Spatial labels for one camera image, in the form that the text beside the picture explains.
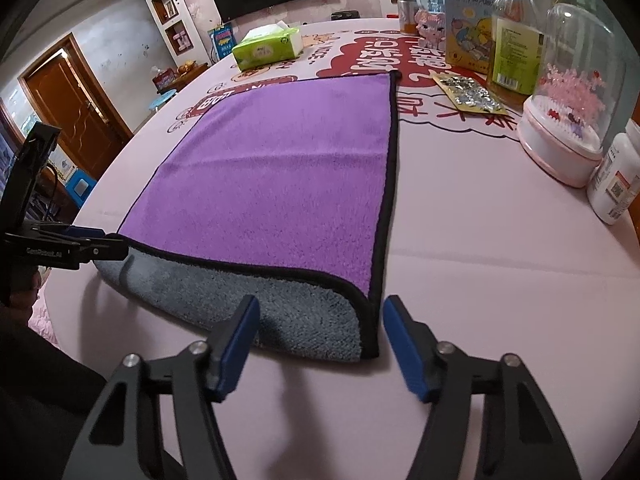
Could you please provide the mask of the person's left hand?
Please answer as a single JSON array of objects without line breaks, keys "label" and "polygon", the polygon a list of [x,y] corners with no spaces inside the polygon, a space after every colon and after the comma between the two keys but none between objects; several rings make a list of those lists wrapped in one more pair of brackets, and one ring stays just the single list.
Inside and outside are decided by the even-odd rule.
[{"label": "person's left hand", "polygon": [[26,311],[38,299],[41,275],[36,266],[10,269],[1,274],[1,304],[3,307]]}]

